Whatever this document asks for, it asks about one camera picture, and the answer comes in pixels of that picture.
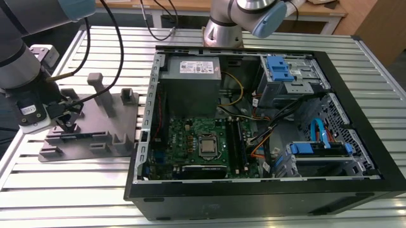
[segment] floor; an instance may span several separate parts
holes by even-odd
[[[119,14],[115,15],[115,17],[119,25],[123,27],[146,27],[142,15]],[[206,25],[207,19],[207,17],[181,16],[179,27],[183,29],[201,29],[202,26]],[[149,22],[153,26],[151,17],[149,17]],[[83,22],[63,25],[58,28],[54,28],[46,32],[42,32],[24,38],[24,41],[28,46],[34,44],[52,44],[63,56],[82,23]],[[104,13],[98,13],[92,15],[90,17],[90,23],[91,25],[112,26],[111,20],[107,17],[107,14]],[[174,22],[170,20],[169,17],[163,17],[163,27],[174,27]],[[393,65],[388,67],[388,70],[393,74],[401,86],[406,88],[406,52],[402,53]],[[0,127],[8,127],[14,129],[19,128],[3,96],[0,96]],[[8,140],[2,139],[8,139],[14,136],[15,132],[0,131],[0,157],[3,156],[3,153],[6,152],[10,145]]]

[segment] power supply label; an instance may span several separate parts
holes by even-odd
[[[215,72],[214,63],[210,61],[182,61],[182,74],[213,74]]]

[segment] table leg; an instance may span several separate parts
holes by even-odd
[[[151,15],[153,15],[153,21],[154,21],[154,27],[155,28],[162,28],[163,27],[163,22],[161,16],[163,15],[162,10],[151,10]]]
[[[332,17],[325,25],[325,28],[321,32],[322,35],[333,35],[336,28],[338,26],[338,23],[341,22],[342,18],[340,17]]]

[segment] aluminum slatted table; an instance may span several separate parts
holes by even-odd
[[[167,29],[154,29],[158,36]],[[112,92],[133,87],[146,95],[155,45],[201,46],[202,32],[182,29],[169,42],[157,42],[145,28],[122,28],[126,63]],[[112,82],[119,66],[119,42],[112,27],[92,27],[92,47],[84,68],[75,77],[59,81],[60,88],[92,94],[87,75],[100,72]],[[364,42],[349,36],[275,34],[257,39],[243,34],[247,48],[326,51],[352,93],[406,174],[406,94]],[[72,71],[83,59],[86,32],[79,31],[56,69]],[[141,97],[143,114],[146,97]],[[141,127],[142,116],[138,116]],[[406,226],[406,194],[370,202],[336,216],[243,218],[150,222],[131,202],[123,200],[129,158],[92,159],[42,164],[38,161],[46,132],[18,134],[0,162],[0,227],[389,227]]]

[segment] yellow wire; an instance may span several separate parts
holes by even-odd
[[[221,106],[221,107],[234,105],[235,103],[238,103],[238,102],[242,100],[242,96],[243,96],[243,86],[242,86],[241,81],[237,79],[237,77],[235,77],[233,74],[230,74],[230,73],[227,73],[227,72],[222,72],[222,73],[226,74],[226,75],[229,75],[230,77],[233,77],[233,79],[234,79],[234,80],[237,81],[237,83],[239,84],[239,86],[241,86],[241,97],[237,99],[237,101],[234,101],[234,102],[231,102],[231,103],[229,103],[229,104],[219,104],[218,106]]]

